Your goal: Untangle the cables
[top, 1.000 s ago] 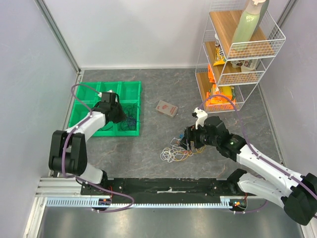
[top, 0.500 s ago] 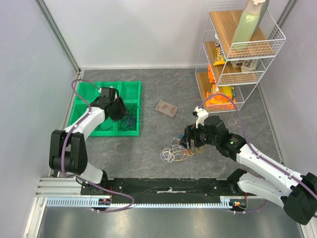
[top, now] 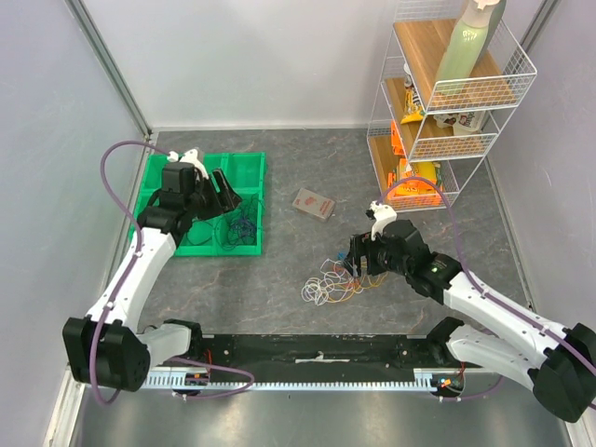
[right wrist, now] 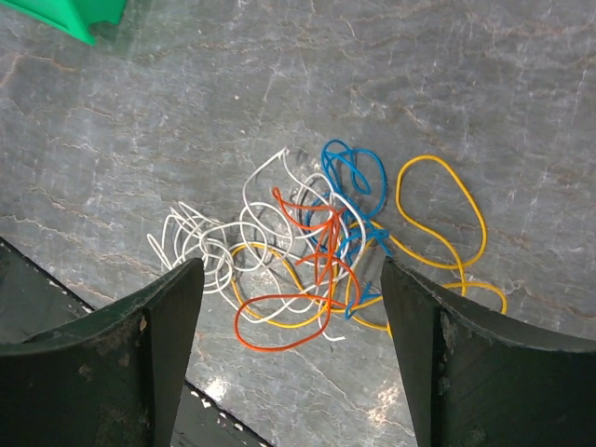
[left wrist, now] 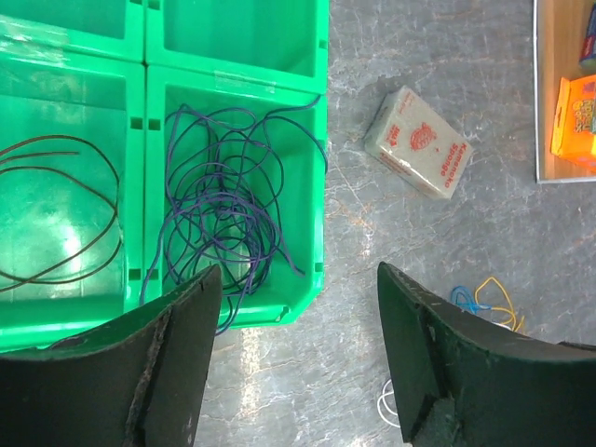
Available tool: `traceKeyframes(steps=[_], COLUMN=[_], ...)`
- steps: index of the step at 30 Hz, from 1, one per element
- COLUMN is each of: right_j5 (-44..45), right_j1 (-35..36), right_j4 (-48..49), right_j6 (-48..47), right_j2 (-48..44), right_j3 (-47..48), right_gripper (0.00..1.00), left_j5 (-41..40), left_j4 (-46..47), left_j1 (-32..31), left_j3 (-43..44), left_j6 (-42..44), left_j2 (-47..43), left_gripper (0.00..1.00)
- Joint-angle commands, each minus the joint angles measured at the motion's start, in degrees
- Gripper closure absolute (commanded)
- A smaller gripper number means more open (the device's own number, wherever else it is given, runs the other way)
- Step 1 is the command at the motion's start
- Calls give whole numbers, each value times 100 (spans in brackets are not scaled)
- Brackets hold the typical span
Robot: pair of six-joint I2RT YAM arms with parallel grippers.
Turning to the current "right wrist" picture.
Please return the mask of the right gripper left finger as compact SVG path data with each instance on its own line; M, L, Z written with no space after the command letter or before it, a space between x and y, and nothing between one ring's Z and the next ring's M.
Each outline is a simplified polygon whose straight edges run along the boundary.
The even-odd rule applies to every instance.
M83 318L1 347L4 446L168 446L204 286L191 259Z

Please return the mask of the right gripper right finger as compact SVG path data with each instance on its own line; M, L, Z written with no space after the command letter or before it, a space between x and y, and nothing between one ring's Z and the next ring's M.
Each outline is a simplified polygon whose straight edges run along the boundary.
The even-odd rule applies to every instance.
M507 317L394 258L381 275L421 446L591 446L595 344Z

